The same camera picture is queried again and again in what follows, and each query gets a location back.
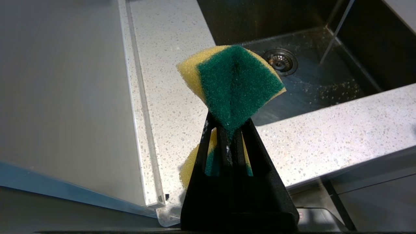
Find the countertop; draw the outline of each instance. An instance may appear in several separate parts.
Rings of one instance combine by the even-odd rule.
[[[145,201],[169,226],[179,222],[185,194],[179,170],[207,113],[175,65],[215,43],[196,0],[120,2]],[[409,85],[257,130],[292,186],[416,145],[415,90]]]

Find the terrazzo countertop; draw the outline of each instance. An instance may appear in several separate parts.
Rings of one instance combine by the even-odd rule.
[[[169,226],[179,222],[185,195],[179,170],[199,143],[207,113],[175,65],[215,43],[196,0],[132,1],[129,9],[121,18],[124,37],[133,39],[124,47],[145,199]],[[257,130],[291,186],[416,145],[414,90],[409,85]]]

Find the sink wall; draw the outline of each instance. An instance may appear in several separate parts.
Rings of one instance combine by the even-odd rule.
[[[198,0],[216,45],[323,26],[335,3],[335,0]]]
[[[348,2],[335,15],[333,31]],[[355,1],[338,38],[383,90],[416,82],[416,36],[384,1]]]

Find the stainless steel sink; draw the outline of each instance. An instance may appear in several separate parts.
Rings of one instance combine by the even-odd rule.
[[[379,46],[373,46],[372,51],[362,53],[362,44],[357,40],[351,42],[349,38],[349,35],[354,39],[366,35],[363,42],[372,40],[377,43],[377,40],[370,38],[377,38],[377,33],[368,32],[373,30],[374,26],[368,25],[365,28],[362,25],[369,22],[360,20],[368,7],[372,7],[373,12],[369,15],[374,17],[374,20],[378,17],[391,18],[389,22],[393,23],[385,24],[383,27],[387,25],[397,28],[404,25],[394,13],[387,12],[388,7],[381,1],[381,4],[373,3],[372,0],[372,5],[362,2],[353,5],[345,20],[345,26],[343,25],[347,31],[340,31],[343,38],[335,40],[325,61],[320,64],[348,2],[198,0],[217,45],[238,44],[263,56],[280,74],[286,86],[286,93],[271,100],[252,116],[256,125],[269,124],[416,82],[405,79],[404,82],[394,83],[391,76],[380,75],[378,67],[386,66],[386,58],[372,56],[380,52],[376,50],[387,50],[390,55],[408,50],[408,45],[390,49],[381,43]],[[416,37],[406,31],[406,26],[402,28],[402,36],[410,38],[408,41],[416,54]],[[389,59],[388,65],[397,63],[397,59],[402,60],[403,56]],[[414,71],[411,67],[407,67],[403,77],[412,76]]]

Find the sponge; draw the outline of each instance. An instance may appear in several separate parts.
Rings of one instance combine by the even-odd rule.
[[[243,138],[243,148],[244,148],[244,158],[245,165],[247,169],[247,175],[253,176],[253,171],[251,170],[250,161],[248,159],[247,149],[245,147],[244,138]],[[191,151],[189,156],[186,158],[185,163],[182,165],[181,171],[179,172],[179,179],[182,182],[182,186],[187,189],[189,181],[191,179],[193,165],[195,164],[196,156],[198,154],[199,144]],[[220,154],[217,149],[217,129],[212,129],[211,137],[209,139],[208,145],[208,156],[205,166],[205,174],[209,176],[219,176],[220,168]]]
[[[241,46],[216,46],[177,65],[187,86],[207,105],[231,140],[260,107],[286,91],[275,70],[254,52]],[[252,175],[243,139],[247,172]],[[185,161],[180,179],[187,188],[199,145]],[[218,175],[216,131],[211,133],[205,173]]]

